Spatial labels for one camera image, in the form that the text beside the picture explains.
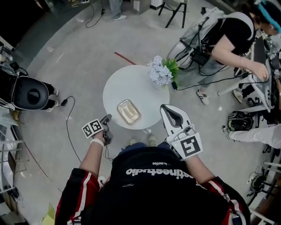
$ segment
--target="black shirt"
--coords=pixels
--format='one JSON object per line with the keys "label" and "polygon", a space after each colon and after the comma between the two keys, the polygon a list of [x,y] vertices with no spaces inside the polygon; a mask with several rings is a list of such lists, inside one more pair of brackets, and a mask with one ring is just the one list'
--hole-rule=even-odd
{"label": "black shirt", "polygon": [[[245,12],[243,13],[246,14],[254,24],[250,14]],[[256,36],[256,30],[254,29],[252,39],[248,40],[251,34],[251,29],[245,22],[236,18],[227,18],[225,19],[219,32],[211,37],[209,45],[215,45],[222,36],[225,35],[235,47],[232,53],[239,55],[246,53],[253,44]]]}
{"label": "black shirt", "polygon": [[[229,193],[233,195],[244,202],[234,190]],[[227,212],[228,202],[198,184],[171,150],[150,147],[134,149],[114,159],[110,180],[93,207],[82,216],[82,224],[185,221],[216,225],[222,224]]]}

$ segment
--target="round white table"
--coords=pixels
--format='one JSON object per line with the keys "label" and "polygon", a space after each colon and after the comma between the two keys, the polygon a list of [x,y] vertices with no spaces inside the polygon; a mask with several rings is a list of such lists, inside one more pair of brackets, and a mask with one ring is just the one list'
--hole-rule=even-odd
{"label": "round white table", "polygon": [[[143,65],[126,66],[112,74],[105,84],[105,111],[112,114],[112,120],[124,128],[139,130],[151,127],[161,119],[160,105],[169,104],[168,87],[156,86],[147,70]],[[117,105],[126,99],[140,112],[140,119],[132,125],[126,124],[117,111]]]}

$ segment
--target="green leaves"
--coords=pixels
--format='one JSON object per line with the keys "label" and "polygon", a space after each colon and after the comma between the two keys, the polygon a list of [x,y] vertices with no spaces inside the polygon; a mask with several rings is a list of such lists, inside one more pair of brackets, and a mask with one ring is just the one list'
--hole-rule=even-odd
{"label": "green leaves", "polygon": [[178,71],[178,65],[175,59],[163,59],[162,60],[163,66],[167,66],[169,71],[172,73],[172,81],[176,81],[177,78],[177,71]]}

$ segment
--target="chair leg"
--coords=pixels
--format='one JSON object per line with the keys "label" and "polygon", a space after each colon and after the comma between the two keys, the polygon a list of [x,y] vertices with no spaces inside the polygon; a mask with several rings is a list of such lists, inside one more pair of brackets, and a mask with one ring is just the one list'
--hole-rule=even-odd
{"label": "chair leg", "polygon": [[186,14],[186,6],[187,6],[187,4],[185,3],[185,4],[184,4],[184,17],[183,17],[183,25],[182,25],[182,27],[181,27],[181,28],[184,28],[185,14]]}
{"label": "chair leg", "polygon": [[178,10],[180,9],[181,5],[182,5],[182,3],[180,3],[180,5],[177,7],[177,9],[175,11],[173,11],[173,15],[172,15],[171,19],[169,20],[169,22],[167,23],[165,28],[167,28],[170,25],[171,21],[174,19],[175,15],[178,12]]}
{"label": "chair leg", "polygon": [[165,6],[165,2],[162,4],[161,9],[160,9],[160,11],[158,13],[158,16],[162,13],[162,10],[163,10],[164,6]]}

